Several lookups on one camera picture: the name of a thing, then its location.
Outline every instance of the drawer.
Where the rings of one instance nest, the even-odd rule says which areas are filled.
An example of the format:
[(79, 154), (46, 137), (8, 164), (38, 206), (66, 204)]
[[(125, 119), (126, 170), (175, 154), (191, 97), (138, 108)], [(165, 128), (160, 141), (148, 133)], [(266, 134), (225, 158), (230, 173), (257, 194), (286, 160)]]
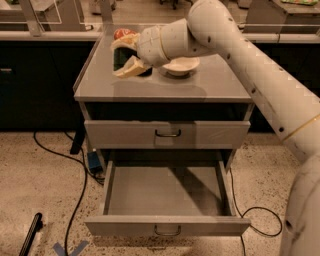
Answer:
[(93, 235), (239, 236), (248, 228), (235, 214), (218, 150), (162, 153), (110, 153), (99, 214), (85, 221)]
[(239, 148), (249, 130), (248, 121), (85, 121), (94, 148)]

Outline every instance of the drawer handle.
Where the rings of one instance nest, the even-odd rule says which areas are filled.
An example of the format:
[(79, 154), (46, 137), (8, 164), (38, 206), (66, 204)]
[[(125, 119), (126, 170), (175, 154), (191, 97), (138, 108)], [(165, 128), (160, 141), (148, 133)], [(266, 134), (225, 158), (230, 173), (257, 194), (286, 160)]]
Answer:
[(155, 130), (155, 135), (158, 137), (179, 137), (181, 135), (181, 130), (179, 129), (177, 134), (163, 134), (158, 133), (158, 130)]
[(175, 233), (160, 233), (157, 229), (157, 225), (154, 226), (154, 233), (156, 233), (158, 236), (178, 236), (181, 234), (181, 226), (178, 226), (178, 230)]

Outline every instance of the black stand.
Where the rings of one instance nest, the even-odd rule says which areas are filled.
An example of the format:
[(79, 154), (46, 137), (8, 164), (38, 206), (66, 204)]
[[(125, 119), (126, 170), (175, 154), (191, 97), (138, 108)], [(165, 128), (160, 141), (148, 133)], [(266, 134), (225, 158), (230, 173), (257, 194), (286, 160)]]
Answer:
[(26, 240), (24, 241), (24, 244), (22, 246), (22, 249), (20, 251), (19, 256), (28, 256), (30, 247), (32, 245), (34, 236), (36, 235), (36, 232), (38, 232), (42, 228), (42, 214), (37, 213), (32, 221), (31, 227), (29, 229), (29, 232), (27, 234)]

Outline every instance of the black cabinet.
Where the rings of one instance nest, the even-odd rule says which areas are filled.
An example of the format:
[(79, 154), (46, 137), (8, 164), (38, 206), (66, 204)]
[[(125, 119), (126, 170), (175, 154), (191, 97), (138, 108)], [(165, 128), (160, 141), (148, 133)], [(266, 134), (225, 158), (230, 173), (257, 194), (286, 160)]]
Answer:
[(73, 84), (94, 42), (0, 42), (0, 129), (76, 129)]

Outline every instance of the cabinet top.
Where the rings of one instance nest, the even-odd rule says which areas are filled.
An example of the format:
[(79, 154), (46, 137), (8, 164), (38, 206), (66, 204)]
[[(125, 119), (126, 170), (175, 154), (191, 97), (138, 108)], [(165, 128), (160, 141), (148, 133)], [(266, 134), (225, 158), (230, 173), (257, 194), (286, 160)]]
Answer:
[[(145, 26), (121, 27), (141, 31)], [(96, 43), (74, 87), (77, 101), (252, 102), (227, 63), (218, 55), (201, 57), (196, 71), (184, 79), (164, 76), (158, 69), (153, 69), (148, 77), (115, 77), (110, 45), (117, 28), (119, 26), (109, 25)]]

